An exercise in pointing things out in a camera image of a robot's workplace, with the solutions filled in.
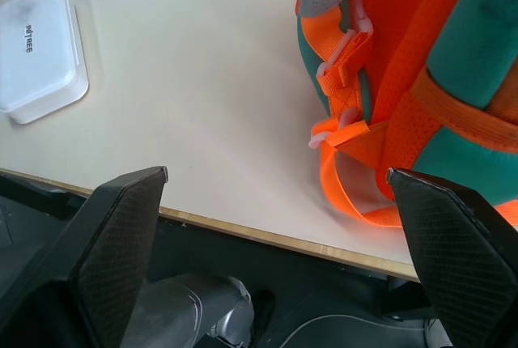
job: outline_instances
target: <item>backpack strap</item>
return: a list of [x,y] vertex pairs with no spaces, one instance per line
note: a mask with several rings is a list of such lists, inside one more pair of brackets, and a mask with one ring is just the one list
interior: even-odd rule
[[362,0],[350,0],[354,29],[340,28],[343,13],[335,5],[320,15],[303,16],[304,37],[324,61],[316,72],[322,91],[329,99],[331,115],[355,107],[362,109],[362,92],[358,72],[372,49],[372,24],[363,9]]
[[371,129],[365,120],[352,122],[356,115],[358,110],[350,108],[342,115],[330,117],[312,129],[312,136],[318,137],[317,144],[312,147],[318,146],[321,150],[322,189],[331,204],[342,213],[384,227],[400,227],[401,220],[395,206],[363,214],[355,207],[340,181],[337,170],[338,151],[345,151],[347,154],[363,152],[365,156],[360,155],[360,159],[367,159],[371,164],[378,163],[381,157],[386,127],[379,125]]
[[518,125],[518,58],[486,108],[486,112]]
[[396,48],[391,49],[387,65],[383,70],[375,69],[378,56],[386,56],[393,30],[393,16],[387,15],[373,19],[376,31],[380,36],[376,39],[376,55],[367,61],[369,78],[376,77],[373,91],[376,93],[376,104],[372,114],[372,123],[388,120],[399,100],[414,83],[421,68],[425,65],[429,50],[434,45],[444,23],[458,0],[419,0],[415,12],[410,16],[405,34]]

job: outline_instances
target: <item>orange backpack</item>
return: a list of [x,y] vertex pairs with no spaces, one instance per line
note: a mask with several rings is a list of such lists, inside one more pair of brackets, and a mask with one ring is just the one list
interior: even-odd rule
[[395,205],[360,212],[343,153],[376,170],[442,176],[518,224],[518,0],[297,0],[299,46],[329,118],[312,129],[321,185],[357,219],[400,227]]

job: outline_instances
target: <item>orange strap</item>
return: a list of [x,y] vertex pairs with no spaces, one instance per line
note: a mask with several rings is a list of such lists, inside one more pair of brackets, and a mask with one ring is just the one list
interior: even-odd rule
[[[316,18],[302,18],[306,41],[325,62],[329,61],[345,35],[340,29],[341,20],[342,12],[339,6]],[[322,91],[329,97],[332,114],[340,113],[349,107],[362,108],[358,71],[371,49],[372,34],[356,34],[335,63],[322,77],[317,77]]]
[[315,125],[312,129],[313,134],[321,132],[330,132],[329,136],[320,144],[321,149],[321,184],[325,196],[329,202],[341,212],[348,214],[356,219],[366,220],[376,225],[384,227],[400,227],[401,220],[397,213],[397,208],[391,206],[374,210],[372,212],[362,214],[357,210],[342,187],[342,182],[337,171],[336,155],[337,147],[350,144],[356,139],[365,137],[378,137],[383,128],[369,129],[365,120],[357,121],[351,125],[347,125],[341,129],[338,128],[338,117],[330,117]]
[[338,117],[339,115],[336,115],[314,125],[311,131],[312,135],[329,132],[332,136],[328,138],[328,142],[331,142],[338,151],[366,164],[370,168],[378,168],[389,123],[384,121],[367,126],[365,121],[360,121],[361,124],[356,127],[348,125],[342,131],[338,131]]
[[518,125],[518,58],[491,100],[486,112]]
[[321,183],[329,202],[341,212],[383,227],[400,227],[401,220],[395,206],[362,214],[355,208],[338,177],[337,149],[326,141],[321,143]]
[[423,68],[412,95],[437,121],[456,134],[491,150],[518,154],[518,125],[508,123],[449,95]]

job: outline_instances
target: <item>wooden table edge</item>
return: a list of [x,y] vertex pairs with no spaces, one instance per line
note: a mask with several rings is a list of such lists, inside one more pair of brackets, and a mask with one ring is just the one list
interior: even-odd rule
[[[72,193],[81,194],[83,196],[89,196],[92,190],[81,188],[79,186],[68,185],[63,182],[48,180],[39,176],[32,176],[22,172],[15,172],[5,168],[0,168],[0,173],[7,175],[17,176],[25,180],[40,182],[46,185],[53,185],[59,189],[63,189]],[[365,255],[362,253],[355,253],[346,249],[330,247],[328,245],[313,243],[311,241],[296,239],[290,236],[279,235],[276,233],[263,231],[260,229],[254,229],[239,224],[227,223],[225,221],[217,219],[209,219],[208,217],[200,216],[197,214],[191,214],[183,212],[181,210],[175,210],[166,207],[160,207],[160,215],[166,219],[180,221],[183,223],[193,224],[199,227],[204,227],[214,231],[227,233],[229,235],[239,236],[245,239],[257,241],[263,244],[273,245],[298,253],[304,253],[314,257],[321,257],[331,261],[337,261],[360,267],[363,269],[369,269],[382,274],[392,275],[394,277],[409,279],[411,281],[418,281],[415,268],[407,263],[400,261],[391,261],[382,257],[373,257],[371,255]]]

